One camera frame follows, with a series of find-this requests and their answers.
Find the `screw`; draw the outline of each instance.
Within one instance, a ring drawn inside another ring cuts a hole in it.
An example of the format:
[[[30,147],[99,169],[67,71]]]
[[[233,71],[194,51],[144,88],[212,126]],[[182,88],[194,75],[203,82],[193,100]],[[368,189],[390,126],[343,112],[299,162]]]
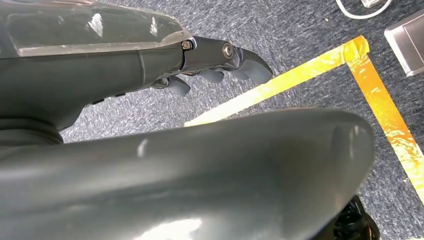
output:
[[[193,43],[190,40],[185,40],[181,42],[182,49],[190,50],[193,48]]]
[[[233,46],[231,46],[231,44],[229,44],[228,42],[225,43],[222,47],[222,52],[224,53],[224,57],[226,59],[231,59],[234,54]]]

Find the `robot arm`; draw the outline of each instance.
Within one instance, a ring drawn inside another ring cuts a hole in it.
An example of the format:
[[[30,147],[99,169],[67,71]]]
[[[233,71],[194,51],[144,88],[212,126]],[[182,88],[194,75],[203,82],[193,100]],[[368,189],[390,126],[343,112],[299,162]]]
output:
[[[192,36],[170,16],[95,1],[0,1],[0,116],[58,130],[82,108],[146,88],[185,95],[177,75],[258,84],[272,70],[229,42]]]

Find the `robotic finger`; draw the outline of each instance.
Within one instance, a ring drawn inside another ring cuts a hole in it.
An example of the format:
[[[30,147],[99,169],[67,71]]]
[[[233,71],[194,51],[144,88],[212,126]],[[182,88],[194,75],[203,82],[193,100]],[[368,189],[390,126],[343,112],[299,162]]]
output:
[[[168,86],[176,93],[187,94],[187,84],[172,84],[177,78],[170,78],[178,74],[187,76],[200,75],[212,83],[219,83],[224,79],[224,72],[231,73],[241,80],[252,80],[256,84],[267,83],[273,76],[268,64],[256,53],[232,46],[229,42],[200,36],[181,42],[183,59],[181,68],[171,73],[161,75],[151,87],[163,89]]]

